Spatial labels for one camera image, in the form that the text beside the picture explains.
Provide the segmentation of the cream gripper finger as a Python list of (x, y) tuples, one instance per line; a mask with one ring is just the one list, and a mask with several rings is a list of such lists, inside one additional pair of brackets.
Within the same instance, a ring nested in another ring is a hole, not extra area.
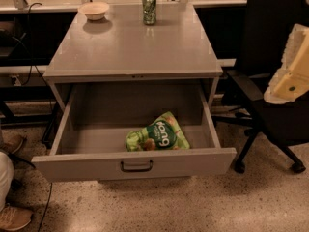
[(272, 104), (294, 102), (309, 91), (309, 28), (295, 24), (287, 40), (282, 65), (264, 92)]

